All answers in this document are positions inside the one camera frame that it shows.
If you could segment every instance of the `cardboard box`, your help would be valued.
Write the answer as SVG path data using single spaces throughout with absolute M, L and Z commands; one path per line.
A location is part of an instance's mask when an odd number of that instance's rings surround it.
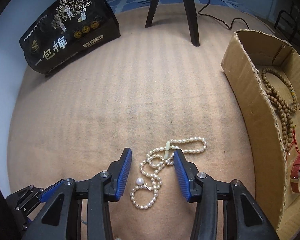
M 288 80 L 299 106 L 292 115 L 300 149 L 300 56 L 286 41 L 253 30 L 234 33 L 222 60 L 222 68 L 237 98 L 247 127 L 253 154 L 256 200 L 281 240 L 300 229 L 300 194 L 291 190 L 290 174 L 298 153 L 295 146 L 286 156 L 282 124 L 261 80 L 263 68 L 276 69 Z M 267 79 L 286 102 L 291 92 L 276 76 Z

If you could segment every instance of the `pearl necklace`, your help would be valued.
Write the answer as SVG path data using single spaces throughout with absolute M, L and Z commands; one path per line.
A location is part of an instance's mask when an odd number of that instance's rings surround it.
M 159 189 L 162 186 L 162 179 L 158 176 L 158 173 L 166 166 L 171 166 L 173 165 L 173 153 L 169 155 L 169 150 L 177 150 L 179 149 L 179 146 L 175 145 L 170 145 L 171 143 L 174 144 L 184 144 L 188 142 L 193 142 L 193 141 L 201 141 L 203 143 L 203 147 L 200 149 L 187 149 L 187 150 L 182 150 L 184 154 L 196 154 L 196 153 L 202 153 L 206 148 L 207 148 L 207 142 L 205 138 L 201 137 L 194 137 L 194 138 L 187 138 L 187 139 L 182 139 L 182 140 L 176 140 L 176 139 L 171 139 L 170 141 L 167 141 L 165 147 L 160 147 L 156 149 L 152 149 L 146 154 L 146 159 L 143 160 L 140 165 L 139 165 L 139 170 L 142 173 L 142 175 L 151 178 L 152 186 L 148 186 L 145 180 L 142 177 L 137 178 L 136 180 L 136 186 L 131 190 L 130 193 L 130 198 L 132 201 L 132 204 L 141 210 L 148 209 L 151 206 L 153 206 L 154 202 L 157 200 L 158 194 L 159 194 Z M 165 151 L 164 155 L 162 154 L 156 154 L 156 152 L 162 152 Z M 155 164 L 152 162 L 153 159 L 155 158 L 160 158 L 160 162 L 158 164 Z M 154 168 L 154 173 L 149 174 L 144 170 L 144 165 L 149 164 L 150 167 Z M 136 203 L 135 200 L 135 192 L 139 189 L 147 189 L 149 191 L 153 191 L 153 198 L 149 201 L 148 204 L 145 205 L 139 205 Z

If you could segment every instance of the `pearl pendant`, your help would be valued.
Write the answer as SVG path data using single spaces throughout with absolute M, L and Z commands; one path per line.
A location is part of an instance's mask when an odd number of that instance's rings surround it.
M 143 178 L 137 178 L 137 180 L 136 180 L 136 184 L 137 185 L 139 185 L 139 186 L 141 186 L 141 185 L 143 185 L 145 183 L 145 180 L 143 179 Z

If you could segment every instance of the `black cable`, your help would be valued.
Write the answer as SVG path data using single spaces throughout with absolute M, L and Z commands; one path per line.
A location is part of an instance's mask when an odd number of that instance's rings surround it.
M 207 3 L 205 6 L 203 6 L 203 7 L 198 11 L 198 14 L 199 14 L 199 15 L 204 15 L 204 16 L 211 17 L 211 18 L 213 18 L 213 19 L 215 19 L 215 20 L 217 20 L 217 21 L 220 21 L 220 22 L 224 23 L 224 24 L 227 26 L 227 28 L 228 28 L 229 30 L 232 29 L 232 26 L 233 26 L 234 21 L 235 21 L 236 19 L 240 19 L 240 20 L 243 20 L 244 23 L 246 24 L 247 28 L 250 29 L 250 28 L 249 28 L 249 25 L 247 24 L 247 22 L 246 22 L 244 19 L 240 18 L 240 17 L 234 18 L 234 19 L 232 20 L 232 22 L 231 22 L 230 27 L 229 27 L 229 25 L 228 25 L 225 21 L 223 21 L 223 20 L 221 20 L 221 19 L 218 19 L 218 18 L 216 18 L 216 17 L 214 17 L 214 16 L 212 16 L 212 15 L 210 15 L 210 14 L 204 14 L 204 13 L 201 13 L 202 10 L 205 9 L 205 8 L 207 8 L 207 7 L 209 6 L 210 3 L 211 3 L 211 0 L 208 0 L 208 3 Z

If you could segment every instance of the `carpet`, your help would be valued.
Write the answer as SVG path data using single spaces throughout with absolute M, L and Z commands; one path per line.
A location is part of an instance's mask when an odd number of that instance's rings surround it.
M 186 155 L 187 160 L 214 179 L 240 179 L 254 195 L 249 138 L 220 66 L 233 31 L 245 25 L 235 22 L 229 31 L 200 16 L 201 45 L 194 47 L 183 4 L 159 5 L 153 26 L 145 29 L 147 12 L 143 7 L 118 14 L 120 38 L 49 79 L 27 68 L 11 120 L 10 187 L 14 192 L 30 184 L 46 188 L 65 178 L 90 179 L 129 147 L 133 160 L 126 191 L 118 203 L 110 203 L 114 236 L 185 240 L 192 230 L 195 204 L 182 197 L 173 167 L 161 171 L 163 185 L 148 210 L 136 209 L 129 193 L 150 149 L 165 146 L 170 138 L 201 136 L 207 139 L 207 150 Z M 255 17 L 232 8 L 211 5 L 205 13 L 227 23 L 243 17 L 250 28 L 272 33 Z M 138 203 L 150 197 L 146 191 L 136 194 Z

